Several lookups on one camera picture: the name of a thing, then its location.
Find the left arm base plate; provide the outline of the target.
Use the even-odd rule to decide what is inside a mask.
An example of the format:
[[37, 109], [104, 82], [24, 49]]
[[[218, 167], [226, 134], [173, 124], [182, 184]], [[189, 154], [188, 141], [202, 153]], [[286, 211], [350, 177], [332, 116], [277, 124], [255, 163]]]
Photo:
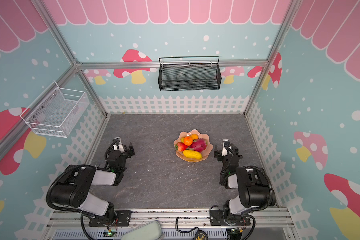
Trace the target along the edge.
[[90, 227], [128, 227], [131, 220], [132, 211], [111, 211], [104, 216], [95, 216], [90, 219]]

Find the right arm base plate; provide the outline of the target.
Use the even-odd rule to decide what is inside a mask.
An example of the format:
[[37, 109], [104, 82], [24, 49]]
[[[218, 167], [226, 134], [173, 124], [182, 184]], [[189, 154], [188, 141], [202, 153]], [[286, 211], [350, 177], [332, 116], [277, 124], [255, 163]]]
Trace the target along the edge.
[[242, 215], [233, 215], [228, 210], [211, 209], [211, 226], [250, 226], [251, 220]]

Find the pink scalloped fruit bowl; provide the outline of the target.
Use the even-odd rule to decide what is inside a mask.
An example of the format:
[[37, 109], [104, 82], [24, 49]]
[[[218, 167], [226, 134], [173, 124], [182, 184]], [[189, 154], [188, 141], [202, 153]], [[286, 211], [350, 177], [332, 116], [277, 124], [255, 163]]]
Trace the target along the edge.
[[196, 162], [200, 162], [200, 161], [203, 161], [203, 160], [206, 160], [210, 154], [210, 152], [214, 149], [213, 145], [210, 143], [210, 139], [209, 139], [209, 136], [207, 134], [201, 134], [198, 130], [192, 130], [190, 132], [181, 132], [180, 135], [179, 135], [179, 138], [177, 140], [174, 141], [174, 148], [175, 148], [175, 144], [176, 143], [179, 143], [181, 142], [181, 138], [183, 137], [187, 137], [187, 136], [190, 136], [192, 134], [197, 134], [199, 136], [199, 139], [205, 139], [207, 142], [208, 142], [208, 146], [207, 148], [200, 152], [202, 154], [202, 158], [200, 160], [196, 160], [196, 159], [189, 159], [189, 158], [186, 158], [184, 155], [183, 155], [183, 152], [178, 152], [175, 150], [176, 152], [176, 155], [186, 161], [186, 162], [189, 162], [189, 163], [196, 163]]

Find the pink dragon fruit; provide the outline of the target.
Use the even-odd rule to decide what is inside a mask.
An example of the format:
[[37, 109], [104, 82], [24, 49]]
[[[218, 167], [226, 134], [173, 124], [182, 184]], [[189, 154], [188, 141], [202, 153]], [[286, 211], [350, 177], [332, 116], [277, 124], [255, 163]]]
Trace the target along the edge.
[[205, 139], [196, 139], [193, 143], [188, 147], [188, 150], [202, 152], [208, 146], [208, 142]]

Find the orange tangerine fruit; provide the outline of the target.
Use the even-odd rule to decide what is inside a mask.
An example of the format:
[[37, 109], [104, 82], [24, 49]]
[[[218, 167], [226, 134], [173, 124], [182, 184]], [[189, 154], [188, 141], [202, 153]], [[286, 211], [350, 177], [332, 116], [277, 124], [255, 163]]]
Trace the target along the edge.
[[191, 136], [184, 137], [183, 143], [186, 146], [191, 146], [193, 144], [193, 138]]

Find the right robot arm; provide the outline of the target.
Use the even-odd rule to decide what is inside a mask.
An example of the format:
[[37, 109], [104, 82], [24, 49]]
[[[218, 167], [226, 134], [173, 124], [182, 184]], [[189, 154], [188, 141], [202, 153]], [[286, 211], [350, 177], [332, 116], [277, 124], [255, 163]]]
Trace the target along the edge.
[[229, 140], [223, 140], [223, 148], [214, 150], [214, 157], [223, 163], [220, 185], [229, 190], [238, 190], [238, 196], [227, 200], [223, 209], [211, 207], [212, 226], [248, 226], [250, 213], [262, 211], [276, 204], [271, 180], [263, 168], [239, 166], [243, 158], [239, 149]]

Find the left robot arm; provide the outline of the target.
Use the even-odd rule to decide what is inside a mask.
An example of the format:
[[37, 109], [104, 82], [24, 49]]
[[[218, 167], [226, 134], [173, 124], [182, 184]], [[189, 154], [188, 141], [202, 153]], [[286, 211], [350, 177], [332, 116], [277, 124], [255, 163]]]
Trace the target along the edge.
[[47, 191], [47, 205], [58, 211], [79, 213], [95, 223], [110, 226], [120, 219], [114, 204], [90, 193], [91, 186], [118, 186], [127, 169], [126, 162], [135, 155], [132, 143], [122, 144], [114, 138], [107, 148], [103, 168], [91, 165], [69, 165]]

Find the yellow lemon fruit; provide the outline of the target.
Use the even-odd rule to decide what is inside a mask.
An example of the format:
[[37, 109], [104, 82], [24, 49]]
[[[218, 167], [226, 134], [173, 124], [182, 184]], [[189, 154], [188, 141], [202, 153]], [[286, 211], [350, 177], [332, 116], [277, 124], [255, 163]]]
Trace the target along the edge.
[[183, 155], [189, 159], [200, 160], [203, 156], [200, 152], [194, 150], [184, 150]]

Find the red apple fruit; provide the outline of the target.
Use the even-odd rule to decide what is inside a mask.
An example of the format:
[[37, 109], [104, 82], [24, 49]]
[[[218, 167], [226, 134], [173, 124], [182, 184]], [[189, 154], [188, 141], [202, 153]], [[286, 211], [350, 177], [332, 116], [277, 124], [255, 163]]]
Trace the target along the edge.
[[175, 150], [178, 151], [178, 152], [183, 152], [184, 150], [186, 150], [188, 148], [187, 145], [185, 145], [184, 143], [182, 142], [179, 142], [179, 143], [176, 143], [175, 144]]

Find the orange yellow mango fruit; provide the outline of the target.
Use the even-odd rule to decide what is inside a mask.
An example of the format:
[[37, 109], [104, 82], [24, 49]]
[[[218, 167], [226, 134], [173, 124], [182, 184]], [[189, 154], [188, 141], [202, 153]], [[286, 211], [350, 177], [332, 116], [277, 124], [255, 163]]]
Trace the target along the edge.
[[[197, 134], [192, 134], [189, 136], [191, 139], [196, 140], [199, 138]], [[185, 141], [185, 137], [181, 138], [181, 142], [183, 143]]]

